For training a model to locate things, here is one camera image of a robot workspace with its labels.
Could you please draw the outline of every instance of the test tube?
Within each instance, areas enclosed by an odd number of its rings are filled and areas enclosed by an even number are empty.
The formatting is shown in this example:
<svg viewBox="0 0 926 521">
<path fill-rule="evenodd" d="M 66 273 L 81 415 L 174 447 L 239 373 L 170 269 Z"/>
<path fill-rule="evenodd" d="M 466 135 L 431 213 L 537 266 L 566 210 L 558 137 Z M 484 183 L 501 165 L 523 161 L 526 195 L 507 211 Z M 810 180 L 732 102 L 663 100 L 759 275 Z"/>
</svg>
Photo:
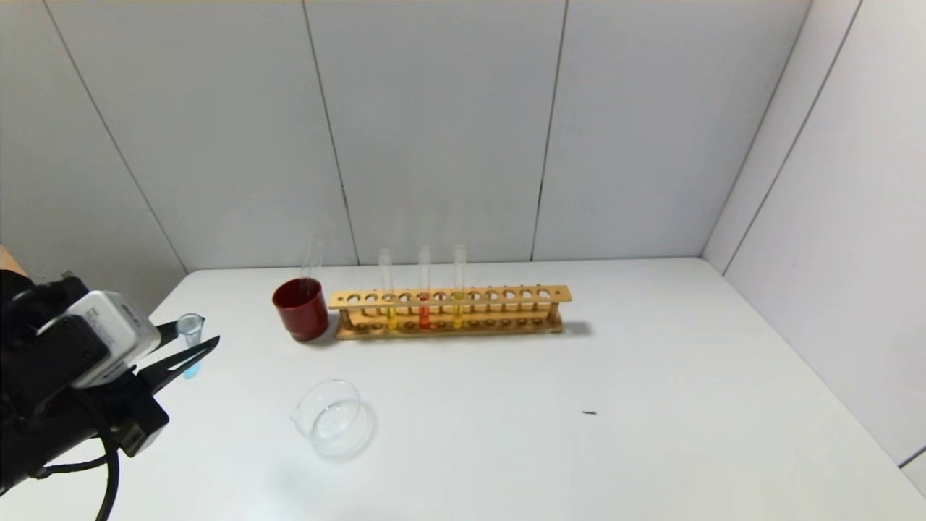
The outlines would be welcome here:
<svg viewBox="0 0 926 521">
<path fill-rule="evenodd" d="M 454 300 L 466 297 L 466 247 L 458 244 L 454 247 Z M 463 306 L 454 306 L 454 327 L 463 326 Z"/>
<path fill-rule="evenodd" d="M 389 248 L 380 250 L 380 276 L 382 277 L 383 297 L 389 301 L 395 299 L 393 292 L 393 257 L 389 253 Z M 386 308 L 386 327 L 396 329 L 399 326 L 399 317 L 395 312 L 395 306 Z"/>
<path fill-rule="evenodd" d="M 187 348 L 198 346 L 203 337 L 203 321 L 205 319 L 196 313 L 187 313 L 177 319 L 177 336 L 183 337 Z M 190 379 L 202 369 L 203 361 L 193 364 L 183 372 L 183 377 Z"/>
<path fill-rule="evenodd" d="M 418 325 L 421 329 L 431 328 L 431 247 L 422 246 L 418 252 Z"/>
</svg>

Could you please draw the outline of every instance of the glass test tube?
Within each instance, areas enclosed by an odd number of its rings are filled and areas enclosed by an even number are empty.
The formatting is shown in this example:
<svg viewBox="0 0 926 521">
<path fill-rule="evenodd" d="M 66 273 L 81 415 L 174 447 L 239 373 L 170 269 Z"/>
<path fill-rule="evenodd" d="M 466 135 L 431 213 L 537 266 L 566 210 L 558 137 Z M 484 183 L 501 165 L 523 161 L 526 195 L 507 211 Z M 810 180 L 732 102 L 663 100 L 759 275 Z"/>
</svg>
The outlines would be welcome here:
<svg viewBox="0 0 926 521">
<path fill-rule="evenodd" d="M 393 292 L 393 257 L 388 248 L 380 250 L 380 276 L 382 277 L 382 292 L 386 299 L 395 299 Z M 395 307 L 386 308 L 386 327 L 396 329 L 399 326 L 399 317 Z"/>
<path fill-rule="evenodd" d="M 418 252 L 418 300 L 421 303 L 418 307 L 418 325 L 421 329 L 431 328 L 431 304 L 428 299 L 431 297 L 431 247 L 422 246 Z"/>
<path fill-rule="evenodd" d="M 466 247 L 458 244 L 454 247 L 454 300 L 466 297 Z M 463 306 L 454 306 L 454 327 L 463 326 Z"/>
</svg>

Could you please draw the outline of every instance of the orange liquid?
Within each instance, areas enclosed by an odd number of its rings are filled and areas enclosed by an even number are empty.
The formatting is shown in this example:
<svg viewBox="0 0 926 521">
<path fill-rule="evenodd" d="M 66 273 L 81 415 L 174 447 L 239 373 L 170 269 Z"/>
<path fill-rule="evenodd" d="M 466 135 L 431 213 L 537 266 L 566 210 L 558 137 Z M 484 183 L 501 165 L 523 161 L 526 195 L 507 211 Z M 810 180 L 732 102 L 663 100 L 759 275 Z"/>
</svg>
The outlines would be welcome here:
<svg viewBox="0 0 926 521">
<path fill-rule="evenodd" d="M 419 293 L 418 300 L 424 302 L 428 299 L 427 293 Z M 420 306 L 418 308 L 418 326 L 421 329 L 430 329 L 431 328 L 431 307 L 429 306 Z"/>
</svg>

